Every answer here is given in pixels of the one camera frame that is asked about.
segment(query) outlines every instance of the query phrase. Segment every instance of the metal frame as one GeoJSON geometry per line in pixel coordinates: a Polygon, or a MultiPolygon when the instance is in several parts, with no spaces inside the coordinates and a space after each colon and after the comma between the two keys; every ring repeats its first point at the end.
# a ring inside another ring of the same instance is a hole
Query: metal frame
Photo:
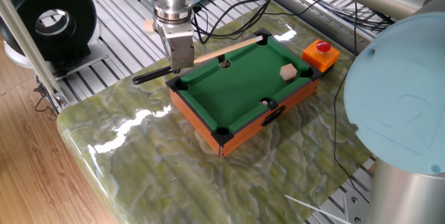
{"type": "Polygon", "coordinates": [[[34,43],[18,12],[15,10],[11,0],[0,0],[0,15],[25,56],[33,65],[35,73],[48,91],[48,96],[50,96],[53,102],[56,102],[54,105],[57,111],[62,111],[62,109],[69,105],[67,99],[48,66],[45,64],[42,54],[34,43]]]}

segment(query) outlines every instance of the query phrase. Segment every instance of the marble tabletop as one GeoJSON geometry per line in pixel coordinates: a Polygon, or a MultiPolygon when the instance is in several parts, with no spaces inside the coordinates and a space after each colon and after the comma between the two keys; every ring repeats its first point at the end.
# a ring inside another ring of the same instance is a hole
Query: marble tabletop
{"type": "MultiPolygon", "coordinates": [[[[272,3],[268,12],[286,11],[272,3]]],[[[239,28],[252,13],[217,32],[239,28]]],[[[317,38],[329,40],[296,17],[264,15],[237,41],[260,28],[298,55],[317,38]]],[[[196,43],[196,56],[233,43],[196,43]]],[[[141,86],[123,79],[65,109],[58,129],[121,223],[302,223],[311,210],[284,194],[317,206],[346,180],[333,157],[333,100],[352,55],[331,43],[342,54],[318,90],[224,159],[171,104],[171,75],[141,86]]],[[[347,120],[342,93],[337,103],[337,157],[353,173],[370,153],[347,120]]]]}

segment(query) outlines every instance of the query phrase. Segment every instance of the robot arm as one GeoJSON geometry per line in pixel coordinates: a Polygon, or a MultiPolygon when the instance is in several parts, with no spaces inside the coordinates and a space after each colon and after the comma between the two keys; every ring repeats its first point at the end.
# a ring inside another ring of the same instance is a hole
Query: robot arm
{"type": "Polygon", "coordinates": [[[194,0],[152,0],[154,30],[161,36],[174,72],[193,66],[194,0]]]}

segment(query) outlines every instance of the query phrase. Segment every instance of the emergency stop button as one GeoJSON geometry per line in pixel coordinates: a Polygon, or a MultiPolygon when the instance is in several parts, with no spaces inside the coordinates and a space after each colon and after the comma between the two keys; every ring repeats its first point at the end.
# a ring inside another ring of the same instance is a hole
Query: emergency stop button
{"type": "Polygon", "coordinates": [[[316,45],[317,50],[319,50],[322,53],[329,52],[331,50],[331,44],[329,42],[321,40],[316,45]]]}

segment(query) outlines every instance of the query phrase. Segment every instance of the table pocket hole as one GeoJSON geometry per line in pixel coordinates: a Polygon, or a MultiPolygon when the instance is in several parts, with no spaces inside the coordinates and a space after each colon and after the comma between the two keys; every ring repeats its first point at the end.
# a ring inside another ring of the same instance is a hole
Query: table pocket hole
{"type": "Polygon", "coordinates": [[[311,78],[312,75],[314,75],[314,71],[311,68],[300,73],[300,77],[303,78],[311,78]]]}
{"type": "Polygon", "coordinates": [[[220,67],[221,68],[228,68],[228,67],[230,67],[230,65],[231,65],[231,63],[230,63],[229,60],[225,60],[225,61],[220,63],[220,67]]]}
{"type": "Polygon", "coordinates": [[[273,100],[271,100],[269,98],[263,98],[259,101],[259,103],[264,106],[269,106],[270,104],[273,103],[273,100]]]}
{"type": "Polygon", "coordinates": [[[188,86],[186,84],[184,84],[181,79],[178,79],[175,81],[175,86],[178,90],[183,90],[183,91],[187,91],[188,90],[188,86]]]}
{"type": "Polygon", "coordinates": [[[229,131],[229,129],[226,128],[226,127],[219,127],[219,128],[216,130],[216,133],[219,134],[219,135],[222,135],[222,136],[226,136],[226,135],[230,134],[230,131],[229,131]]]}

